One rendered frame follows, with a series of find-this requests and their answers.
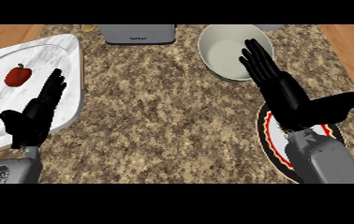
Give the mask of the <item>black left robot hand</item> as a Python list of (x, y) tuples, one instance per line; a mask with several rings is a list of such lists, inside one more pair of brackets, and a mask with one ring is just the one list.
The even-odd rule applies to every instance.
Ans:
[(7, 132), (12, 135), (12, 149), (40, 146), (46, 141), (66, 87), (63, 70), (57, 68), (45, 82), (39, 96), (32, 99), (24, 111), (0, 112)]

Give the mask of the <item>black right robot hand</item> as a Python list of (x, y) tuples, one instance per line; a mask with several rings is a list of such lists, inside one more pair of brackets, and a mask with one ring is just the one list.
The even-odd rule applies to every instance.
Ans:
[(274, 57), (253, 39), (246, 40), (240, 61), (254, 79), (272, 114), (285, 130), (338, 124), (354, 110), (354, 92), (312, 99), (294, 76), (279, 69)]

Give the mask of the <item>pale green bowl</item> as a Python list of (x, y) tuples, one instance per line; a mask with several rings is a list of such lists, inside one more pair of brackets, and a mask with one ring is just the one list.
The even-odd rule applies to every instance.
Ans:
[(198, 50), (210, 72), (231, 82), (253, 78), (240, 62), (246, 40), (256, 39), (271, 55), (275, 55), (272, 40), (253, 24), (212, 24), (200, 36)]

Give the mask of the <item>white marble cutting board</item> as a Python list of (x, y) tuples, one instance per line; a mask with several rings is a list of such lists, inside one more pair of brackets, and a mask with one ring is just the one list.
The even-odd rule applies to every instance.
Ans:
[[(20, 64), (33, 70), (33, 75), (20, 87), (10, 87), (5, 79)], [(83, 108), (83, 58), (79, 38), (73, 34), (63, 34), (0, 49), (0, 112), (24, 110), (30, 100), (39, 96), (57, 68), (63, 70), (67, 88), (55, 110), (52, 133), (76, 122)]]

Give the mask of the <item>red bell pepper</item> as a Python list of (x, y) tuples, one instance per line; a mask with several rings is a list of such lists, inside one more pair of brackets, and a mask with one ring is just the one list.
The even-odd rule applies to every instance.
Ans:
[(26, 83), (26, 81), (30, 79), (32, 76), (33, 76), (33, 70), (24, 67), (23, 64), (20, 64), (18, 67), (15, 67), (8, 73), (5, 84), (10, 87), (18, 87)]

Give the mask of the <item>grey appliance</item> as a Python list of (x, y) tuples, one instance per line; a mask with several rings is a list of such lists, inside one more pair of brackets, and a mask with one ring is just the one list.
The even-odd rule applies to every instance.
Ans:
[(175, 24), (101, 24), (99, 30), (113, 45), (170, 44), (176, 40)]

